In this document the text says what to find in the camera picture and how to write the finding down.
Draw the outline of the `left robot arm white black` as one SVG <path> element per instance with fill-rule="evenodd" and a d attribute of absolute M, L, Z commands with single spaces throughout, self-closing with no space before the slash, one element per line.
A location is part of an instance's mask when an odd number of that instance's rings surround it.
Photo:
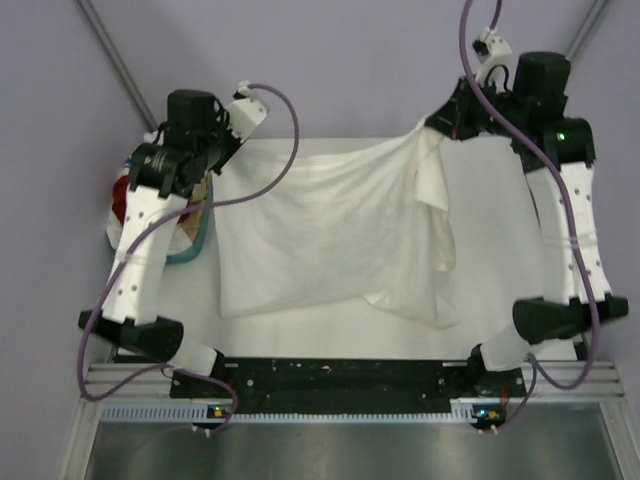
<path fill-rule="evenodd" d="M 215 95 L 175 90 L 156 138 L 130 157 L 122 233 L 109 288 L 79 325 L 109 343 L 167 364 L 186 345 L 181 322 L 159 316 L 158 288 L 176 225 L 195 187 L 241 146 Z"/>

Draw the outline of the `white floral print t-shirt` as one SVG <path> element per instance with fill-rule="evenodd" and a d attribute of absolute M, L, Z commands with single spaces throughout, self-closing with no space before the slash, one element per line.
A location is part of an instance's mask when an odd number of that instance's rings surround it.
<path fill-rule="evenodd" d="M 456 263 L 441 142 L 418 125 L 294 160 L 244 148 L 213 187 L 223 316 L 359 297 L 435 328 L 454 324 L 436 290 Z"/>

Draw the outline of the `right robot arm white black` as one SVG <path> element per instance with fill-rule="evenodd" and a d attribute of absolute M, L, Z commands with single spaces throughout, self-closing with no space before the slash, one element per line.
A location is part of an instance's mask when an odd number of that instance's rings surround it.
<path fill-rule="evenodd" d="M 599 252 L 592 200 L 596 160 L 593 132 L 583 118 L 565 114 L 570 61 L 555 52 L 519 57 L 514 75 L 498 88 L 506 55 L 485 53 L 473 78 L 463 76 L 449 100 L 425 124 L 454 141 L 505 137 L 520 158 L 543 245 L 544 287 L 519 299 L 512 321 L 472 351 L 469 388 L 487 396 L 504 370 L 552 341 L 570 340 L 622 319 L 629 302 L 613 294 Z"/>

